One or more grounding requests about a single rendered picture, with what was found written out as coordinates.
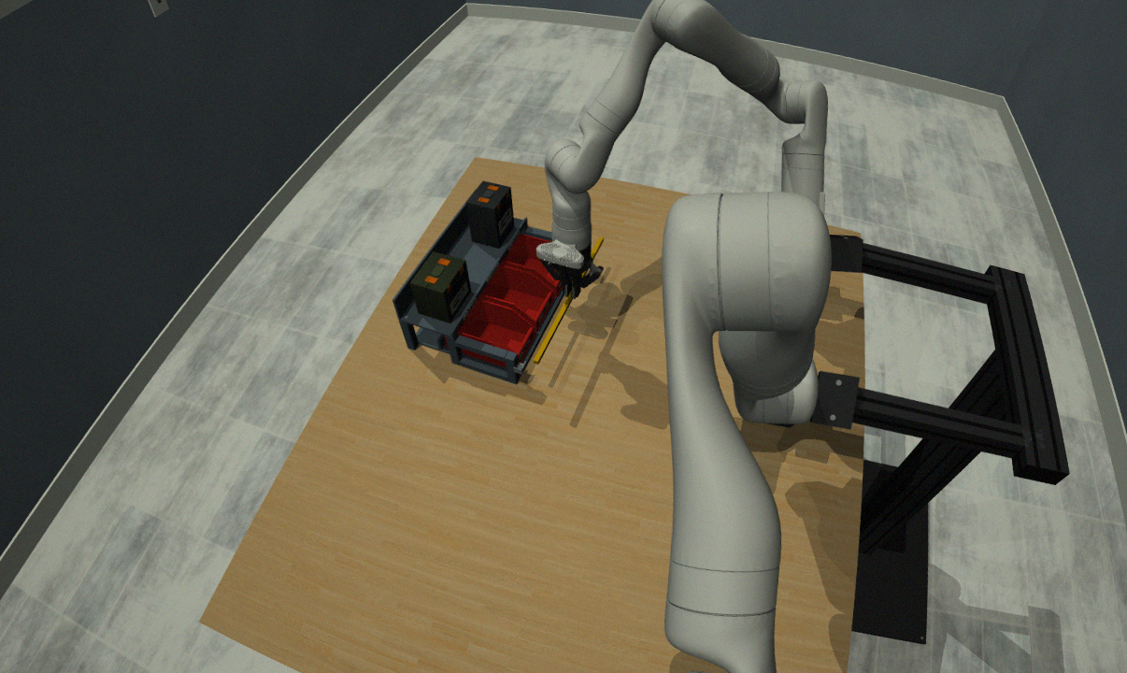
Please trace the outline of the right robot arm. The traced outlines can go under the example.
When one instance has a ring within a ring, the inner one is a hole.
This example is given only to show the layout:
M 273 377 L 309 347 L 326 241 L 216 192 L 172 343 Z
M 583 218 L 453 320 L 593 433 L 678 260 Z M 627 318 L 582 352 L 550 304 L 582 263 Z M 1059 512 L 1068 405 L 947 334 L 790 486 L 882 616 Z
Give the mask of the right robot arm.
M 824 216 L 828 118 L 824 85 L 818 80 L 778 79 L 777 56 L 735 30 L 706 0 L 653 0 L 605 88 L 582 115 L 582 147 L 561 139 L 547 150 L 552 242 L 536 246 L 539 259 L 576 269 L 584 265 L 579 251 L 591 246 L 588 191 L 605 171 L 620 133 L 635 118 L 650 63 L 665 42 L 717 67 L 725 79 L 754 95 L 778 119 L 806 125 L 782 144 L 781 191 L 810 197 Z

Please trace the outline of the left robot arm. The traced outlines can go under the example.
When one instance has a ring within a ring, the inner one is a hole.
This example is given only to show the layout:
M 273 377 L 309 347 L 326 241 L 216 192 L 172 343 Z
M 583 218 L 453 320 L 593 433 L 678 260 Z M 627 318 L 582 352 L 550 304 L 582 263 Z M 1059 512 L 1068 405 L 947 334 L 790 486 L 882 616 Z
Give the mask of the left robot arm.
M 713 334 L 743 419 L 806 424 L 819 400 L 811 358 L 829 269 L 827 219 L 801 194 L 692 194 L 666 218 L 674 506 L 664 631 L 729 673 L 777 673 L 781 529 L 719 387 Z

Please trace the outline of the yellow bar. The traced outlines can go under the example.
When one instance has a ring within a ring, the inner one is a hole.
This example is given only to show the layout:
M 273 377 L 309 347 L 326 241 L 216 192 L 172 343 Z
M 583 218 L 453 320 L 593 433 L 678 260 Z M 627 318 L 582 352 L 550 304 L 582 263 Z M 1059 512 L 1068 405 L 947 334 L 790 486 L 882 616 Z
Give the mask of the yellow bar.
M 598 241 L 591 251 L 592 259 L 596 257 L 596 254 L 598 253 L 598 247 L 602 246 L 603 241 L 605 241 L 605 238 L 598 236 Z M 568 310 L 568 307 L 569 304 L 571 304 L 571 302 L 573 302 L 573 294 L 569 293 L 569 295 L 566 298 L 566 301 L 564 301 L 564 305 L 561 307 L 560 312 L 558 312 L 558 318 L 554 319 L 554 322 L 549 329 L 549 333 L 547 333 L 545 340 L 542 342 L 541 348 L 539 348 L 536 353 L 536 357 L 534 358 L 534 364 L 539 364 L 539 361 L 541 361 L 541 358 L 545 356 L 545 349 L 549 346 L 549 343 L 552 340 L 552 336 L 554 336 L 554 333 L 558 331 L 558 325 L 561 324 L 564 315 L 566 315 L 566 311 Z

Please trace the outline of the red open-front bin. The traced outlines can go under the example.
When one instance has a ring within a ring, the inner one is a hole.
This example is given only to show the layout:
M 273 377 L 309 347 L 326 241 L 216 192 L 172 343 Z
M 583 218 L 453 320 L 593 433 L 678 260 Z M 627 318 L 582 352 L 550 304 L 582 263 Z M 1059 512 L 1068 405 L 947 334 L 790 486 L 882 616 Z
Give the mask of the red open-front bin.
M 515 241 L 515 246 L 512 246 L 508 255 L 505 257 L 504 262 L 502 262 L 502 265 L 509 265 L 509 267 L 536 274 L 538 278 L 541 278 L 545 282 L 545 285 L 552 289 L 552 296 L 558 298 L 561 292 L 561 287 L 564 287 L 561 281 L 552 278 L 549 271 L 545 269 L 545 266 L 542 265 L 542 263 L 539 263 L 536 257 L 536 246 L 539 246 L 539 243 L 550 242 L 552 241 L 545 241 L 545 239 L 536 238 L 534 236 L 520 234 L 517 241 Z
M 554 302 L 552 289 L 545 282 L 533 273 L 512 268 L 509 265 L 499 265 L 479 299 L 515 309 L 529 324 L 535 326 L 535 333 Z
M 478 299 L 477 303 L 471 308 L 468 318 L 461 325 L 458 334 L 468 337 L 468 339 L 486 342 L 486 344 L 490 344 L 495 348 L 516 352 L 520 363 L 526 356 L 526 353 L 529 353 L 531 342 L 536 337 L 535 326 L 529 324 L 515 309 L 481 301 L 481 299 Z M 473 351 L 462 351 L 465 356 L 506 368 L 506 362 L 481 356 L 481 354 Z

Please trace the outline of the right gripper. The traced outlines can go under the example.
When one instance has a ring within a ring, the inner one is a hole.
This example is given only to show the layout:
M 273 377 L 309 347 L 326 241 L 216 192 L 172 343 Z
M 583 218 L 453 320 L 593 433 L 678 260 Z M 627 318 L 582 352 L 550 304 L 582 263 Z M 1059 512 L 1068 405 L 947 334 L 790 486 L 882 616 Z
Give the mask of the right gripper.
M 604 269 L 602 265 L 593 264 L 591 257 L 591 246 L 586 249 L 579 251 L 584 256 L 584 265 L 580 269 L 567 267 L 567 265 L 558 265 L 554 263 L 548 263 L 545 260 L 539 260 L 549 271 L 552 278 L 560 280 L 564 285 L 564 295 L 568 296 L 569 293 L 573 294 L 573 299 L 576 299 L 580 294 L 580 287 L 588 287 L 594 281 L 598 278 L 598 274 Z M 591 269 L 589 274 L 582 277 L 582 272 Z M 558 271 L 558 272 L 554 272 Z M 571 278 L 573 274 L 573 278 Z

